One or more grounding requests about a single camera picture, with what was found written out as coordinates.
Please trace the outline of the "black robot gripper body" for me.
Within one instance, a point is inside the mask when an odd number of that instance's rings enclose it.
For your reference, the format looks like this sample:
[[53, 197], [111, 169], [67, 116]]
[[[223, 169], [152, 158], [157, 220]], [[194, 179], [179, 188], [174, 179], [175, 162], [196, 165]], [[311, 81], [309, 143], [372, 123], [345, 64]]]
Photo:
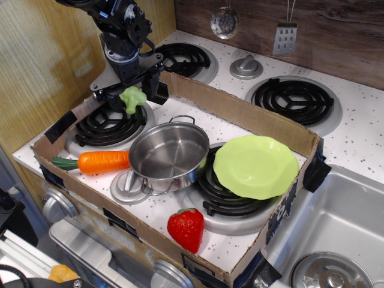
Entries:
[[150, 72], [162, 72], [163, 55], [152, 53], [148, 57], [140, 56], [138, 48], [130, 50], [128, 55], [118, 54], [104, 44], [102, 45], [106, 58], [104, 71], [90, 84], [96, 100], [106, 100], [107, 91], [125, 90], [131, 86], [139, 85], [142, 88], [142, 80], [145, 74]]

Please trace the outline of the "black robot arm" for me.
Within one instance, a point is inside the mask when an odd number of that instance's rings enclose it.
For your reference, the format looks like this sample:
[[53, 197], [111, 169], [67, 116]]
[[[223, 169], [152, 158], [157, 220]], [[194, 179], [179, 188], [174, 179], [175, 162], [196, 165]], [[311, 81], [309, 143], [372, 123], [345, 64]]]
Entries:
[[159, 80], [164, 57], [149, 40], [151, 22], [135, 1], [60, 1], [60, 4], [86, 12], [101, 31], [100, 43], [107, 63], [90, 85], [98, 101], [105, 100], [118, 111], [124, 107], [119, 95], [132, 86], [153, 103], [167, 101], [167, 85]]

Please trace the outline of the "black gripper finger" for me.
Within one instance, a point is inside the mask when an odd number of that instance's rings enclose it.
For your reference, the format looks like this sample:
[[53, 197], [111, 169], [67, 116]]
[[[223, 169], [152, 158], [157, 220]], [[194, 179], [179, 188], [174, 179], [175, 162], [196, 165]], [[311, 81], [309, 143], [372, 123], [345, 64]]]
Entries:
[[148, 71], [142, 80], [142, 91], [146, 94], [148, 100], [159, 100], [158, 87], [159, 87], [160, 72]]
[[119, 89], [117, 91], [107, 91], [106, 100], [112, 110], [124, 110], [125, 103], [121, 100], [120, 95], [123, 93], [123, 90]]

